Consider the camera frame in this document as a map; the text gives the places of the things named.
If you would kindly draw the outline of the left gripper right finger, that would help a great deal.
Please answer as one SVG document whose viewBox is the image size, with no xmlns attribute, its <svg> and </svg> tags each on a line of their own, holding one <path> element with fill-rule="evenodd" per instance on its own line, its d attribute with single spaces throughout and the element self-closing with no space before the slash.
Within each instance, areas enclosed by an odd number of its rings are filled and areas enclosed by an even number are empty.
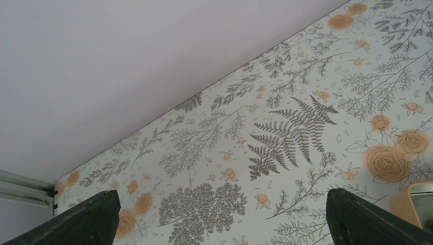
<svg viewBox="0 0 433 245">
<path fill-rule="evenodd" d="M 334 244 L 432 244 L 432 233 L 343 188 L 331 189 L 326 220 Z"/>
</svg>

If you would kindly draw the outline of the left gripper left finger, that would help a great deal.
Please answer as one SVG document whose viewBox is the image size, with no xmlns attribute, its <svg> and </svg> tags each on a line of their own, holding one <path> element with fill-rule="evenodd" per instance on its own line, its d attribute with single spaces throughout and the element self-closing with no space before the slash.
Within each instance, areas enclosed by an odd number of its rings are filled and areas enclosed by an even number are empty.
<svg viewBox="0 0 433 245">
<path fill-rule="evenodd" d="M 116 190 L 101 191 L 4 244 L 113 244 L 120 209 Z"/>
</svg>

